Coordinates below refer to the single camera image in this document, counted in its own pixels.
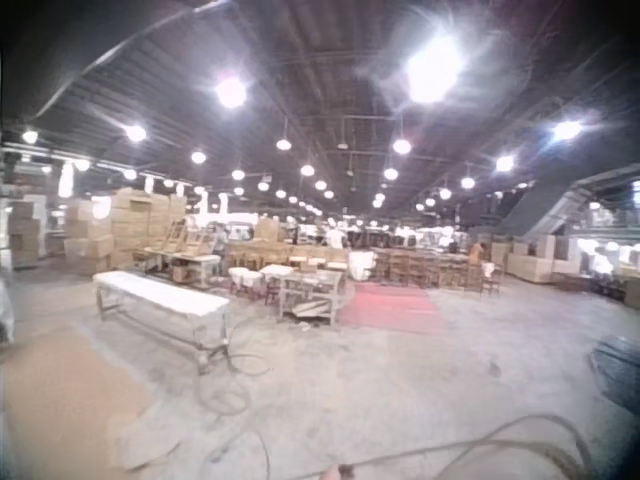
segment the workbench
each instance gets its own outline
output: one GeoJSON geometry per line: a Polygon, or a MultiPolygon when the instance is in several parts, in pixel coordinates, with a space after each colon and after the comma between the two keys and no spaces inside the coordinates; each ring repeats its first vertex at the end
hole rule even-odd
{"type": "Polygon", "coordinates": [[[317,316],[329,318],[330,324],[335,323],[340,300],[339,285],[344,272],[318,270],[316,272],[291,272],[283,275],[279,294],[278,318],[282,319],[285,312],[293,312],[297,303],[301,301],[328,300],[328,312],[317,316]]]}
{"type": "Polygon", "coordinates": [[[171,263],[171,260],[182,260],[188,263],[189,270],[196,273],[198,276],[196,286],[202,289],[207,289],[211,286],[209,281],[213,276],[214,269],[216,270],[216,274],[218,276],[220,275],[219,268],[221,259],[219,255],[198,255],[191,257],[179,252],[163,252],[152,247],[146,247],[142,251],[149,255],[149,257],[143,261],[144,263],[139,263],[140,270],[145,273],[154,267],[157,267],[158,271],[161,271],[164,262],[171,263]]]}

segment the ceiling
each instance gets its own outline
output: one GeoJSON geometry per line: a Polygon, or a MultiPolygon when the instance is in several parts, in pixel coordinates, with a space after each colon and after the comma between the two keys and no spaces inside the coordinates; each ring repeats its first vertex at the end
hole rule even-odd
{"type": "MultiPolygon", "coordinates": [[[[37,0],[3,7],[16,19],[5,39],[3,142],[20,141],[31,126],[38,146],[214,193],[230,191],[240,167],[251,205],[286,202],[273,194],[283,188],[326,212],[357,214],[373,210],[382,172],[393,166],[399,177],[386,182],[378,213],[399,216],[444,185],[455,203],[533,180],[564,156],[580,155],[580,138],[550,144],[560,120],[585,122],[590,136],[629,136],[636,120],[630,39],[618,17],[584,1],[113,3],[119,9],[37,0]],[[52,3],[62,6],[51,10],[52,3]],[[197,10],[203,6],[211,8],[197,10]],[[51,15],[71,23],[61,29],[51,15]],[[443,101],[413,104],[404,65],[440,32],[456,38],[465,67],[443,101]],[[233,110],[214,91],[230,74],[248,85],[247,102],[233,110]],[[289,152],[275,148],[285,118],[289,152]],[[121,128],[136,123],[148,134],[139,144],[121,128]],[[406,156],[391,150],[401,128],[413,145],[406,156]],[[208,156],[202,165],[190,161],[197,149],[208,156]],[[505,153],[516,155],[517,168],[496,174],[495,159],[505,153]],[[307,161],[314,177],[300,176],[307,161]],[[256,188],[265,174],[273,187],[266,193],[256,188]],[[477,182],[471,193],[460,188],[467,174],[477,182]],[[315,190],[318,179],[333,199],[315,190]]],[[[81,177],[93,190],[107,178],[128,183],[99,168],[81,177]]]]}

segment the concrete floor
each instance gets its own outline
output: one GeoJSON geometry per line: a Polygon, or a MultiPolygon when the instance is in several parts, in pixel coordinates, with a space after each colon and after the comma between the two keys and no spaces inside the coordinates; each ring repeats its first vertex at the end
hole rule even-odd
{"type": "MultiPolygon", "coordinates": [[[[240,325],[231,352],[259,357],[234,359],[245,374],[218,362],[198,378],[189,348],[139,325],[166,325],[152,309],[129,302],[131,318],[101,323],[89,283],[44,269],[18,275],[13,290],[19,352],[72,331],[112,368],[123,369],[118,371],[127,373],[130,388],[146,389],[155,404],[154,422],[180,442],[161,461],[137,471],[143,480],[264,479],[256,432],[269,452],[271,478],[278,480],[334,463],[478,438],[534,413],[575,424],[602,472],[638,427],[630,413],[600,395],[585,355],[607,335],[640,340],[639,315],[589,294],[514,279],[505,279],[501,295],[492,298],[429,291],[447,322],[444,330],[427,335],[340,326],[303,331],[292,322],[275,324],[271,307],[234,299],[229,318],[240,325]]],[[[6,360],[7,371],[14,363],[6,360]]],[[[58,373],[60,382],[67,377],[58,373]]],[[[8,413],[11,419],[11,404],[8,413]]],[[[15,420],[11,426],[20,430],[15,420]]],[[[541,421],[501,438],[548,441],[575,453],[566,432],[541,421]]],[[[365,466],[356,478],[431,478],[459,452],[365,466]]],[[[561,478],[539,457],[495,447],[478,449],[448,478],[469,476],[561,478]]]]}

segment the worker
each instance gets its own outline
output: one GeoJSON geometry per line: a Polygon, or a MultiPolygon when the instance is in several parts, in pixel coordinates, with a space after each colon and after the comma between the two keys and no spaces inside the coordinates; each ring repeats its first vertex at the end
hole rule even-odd
{"type": "Polygon", "coordinates": [[[213,255],[218,255],[220,257],[220,263],[218,264],[218,271],[224,272],[224,257],[227,251],[227,243],[229,242],[229,236],[225,231],[224,225],[218,224],[215,226],[215,231],[213,233],[213,255]]]}
{"type": "Polygon", "coordinates": [[[343,239],[346,237],[344,232],[335,228],[330,229],[325,234],[325,241],[331,248],[343,248],[343,239]]]}
{"type": "Polygon", "coordinates": [[[484,258],[484,251],[486,245],[484,243],[476,242],[471,247],[471,252],[469,252],[469,263],[471,265],[480,265],[482,259],[484,258]]]}

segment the red carpet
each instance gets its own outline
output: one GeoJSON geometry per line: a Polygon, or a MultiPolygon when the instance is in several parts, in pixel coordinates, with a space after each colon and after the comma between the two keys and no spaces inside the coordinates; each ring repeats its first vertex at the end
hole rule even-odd
{"type": "Polygon", "coordinates": [[[338,314],[343,325],[412,333],[440,333],[446,327],[425,290],[373,283],[358,283],[355,290],[351,302],[338,314]]]}

